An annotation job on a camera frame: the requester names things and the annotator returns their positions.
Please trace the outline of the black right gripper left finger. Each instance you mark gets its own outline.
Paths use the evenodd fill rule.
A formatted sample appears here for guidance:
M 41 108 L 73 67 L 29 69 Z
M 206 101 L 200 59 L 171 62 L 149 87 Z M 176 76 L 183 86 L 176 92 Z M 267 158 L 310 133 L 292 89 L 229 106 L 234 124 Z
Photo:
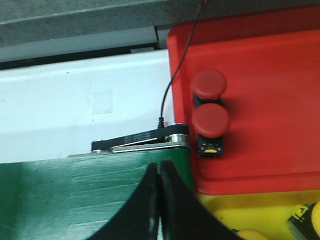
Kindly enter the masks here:
M 158 165 L 151 163 L 132 195 L 89 240 L 156 240 L 159 230 Z

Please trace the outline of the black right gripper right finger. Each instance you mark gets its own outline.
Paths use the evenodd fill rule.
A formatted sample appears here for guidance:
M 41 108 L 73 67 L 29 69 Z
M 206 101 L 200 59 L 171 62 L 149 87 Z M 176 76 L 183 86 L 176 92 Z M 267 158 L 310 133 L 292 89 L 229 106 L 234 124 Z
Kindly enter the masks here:
M 212 216 L 170 160 L 160 164 L 162 236 L 165 240 L 240 240 Z

